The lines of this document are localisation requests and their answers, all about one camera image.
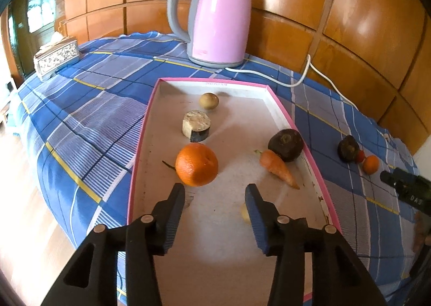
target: screw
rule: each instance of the screw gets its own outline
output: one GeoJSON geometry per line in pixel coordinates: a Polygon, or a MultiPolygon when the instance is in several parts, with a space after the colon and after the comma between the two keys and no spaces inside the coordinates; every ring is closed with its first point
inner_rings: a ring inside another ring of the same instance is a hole
{"type": "Polygon", "coordinates": [[[154,217],[152,217],[151,215],[144,215],[141,217],[142,223],[151,223],[153,220],[154,220],[154,217]]]}
{"type": "Polygon", "coordinates": [[[277,222],[281,223],[281,224],[286,224],[289,223],[290,218],[288,218],[286,215],[280,215],[279,217],[277,217],[277,222]]]}
{"type": "Polygon", "coordinates": [[[98,224],[97,226],[94,226],[93,230],[96,233],[102,233],[106,229],[106,226],[104,224],[98,224]]]}
{"type": "Polygon", "coordinates": [[[328,224],[328,225],[325,227],[325,231],[326,231],[326,233],[334,234],[334,233],[336,233],[336,232],[337,232],[337,229],[336,229],[332,224],[328,224]]]}

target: pink-rimmed tray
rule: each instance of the pink-rimmed tray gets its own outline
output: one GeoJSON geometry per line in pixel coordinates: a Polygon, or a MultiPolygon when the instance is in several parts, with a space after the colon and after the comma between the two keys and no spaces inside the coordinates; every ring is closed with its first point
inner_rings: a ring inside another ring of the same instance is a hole
{"type": "MultiPolygon", "coordinates": [[[[254,149],[265,150],[279,130],[296,129],[280,100],[266,85],[196,78],[163,78],[154,86],[133,168],[128,223],[150,213],[167,198],[175,164],[189,143],[182,134],[182,118],[200,109],[198,99],[215,93],[219,106],[208,111],[210,136],[203,141],[216,154],[217,178],[202,187],[186,186],[186,205],[174,246],[163,258],[155,257],[164,304],[266,304],[274,274],[275,257],[257,248],[251,226],[240,209],[245,187],[256,183],[264,200],[292,218],[306,217],[309,227],[340,224],[316,163],[307,148],[288,167],[300,190],[295,190],[259,165],[254,149]]],[[[304,301],[311,297],[311,254],[305,256],[304,301]]]]}

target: tissue box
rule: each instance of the tissue box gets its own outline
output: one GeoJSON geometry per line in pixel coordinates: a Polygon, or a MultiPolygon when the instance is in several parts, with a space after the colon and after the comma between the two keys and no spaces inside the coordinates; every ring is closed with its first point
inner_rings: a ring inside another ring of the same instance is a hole
{"type": "Polygon", "coordinates": [[[36,75],[44,82],[63,66],[79,61],[78,41],[76,37],[66,37],[57,44],[37,52],[33,61],[36,75]]]}

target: kettle body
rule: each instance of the kettle body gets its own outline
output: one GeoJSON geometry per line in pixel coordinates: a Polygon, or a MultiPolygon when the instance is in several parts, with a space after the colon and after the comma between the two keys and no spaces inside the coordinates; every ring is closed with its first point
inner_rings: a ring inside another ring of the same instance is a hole
{"type": "Polygon", "coordinates": [[[188,32],[178,22],[178,0],[167,0],[169,25],[187,43],[196,64],[228,68],[244,60],[250,27],[251,0],[191,0],[188,32]]]}

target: blue plaid tablecloth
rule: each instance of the blue plaid tablecloth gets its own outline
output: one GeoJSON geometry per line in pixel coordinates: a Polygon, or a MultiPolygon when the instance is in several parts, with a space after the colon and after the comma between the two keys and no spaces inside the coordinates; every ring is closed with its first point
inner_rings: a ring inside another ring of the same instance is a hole
{"type": "MultiPolygon", "coordinates": [[[[418,169],[400,140],[339,95],[310,79],[286,88],[252,74],[202,68],[187,59],[183,42],[157,32],[102,38],[81,45],[80,51],[78,63],[45,83],[35,74],[28,78],[9,118],[27,149],[38,188],[75,246],[96,224],[126,224],[135,151],[157,79],[233,79],[267,84],[279,97],[322,173],[344,237],[383,295],[405,283],[414,258],[415,212],[381,183],[379,172],[400,167],[417,174],[418,169]],[[366,155],[379,157],[379,172],[368,176],[358,165],[340,161],[337,145],[347,134],[366,155]]],[[[300,77],[251,55],[240,69],[288,84],[300,77]]],[[[120,253],[117,295],[126,303],[124,258],[120,253]]]]}

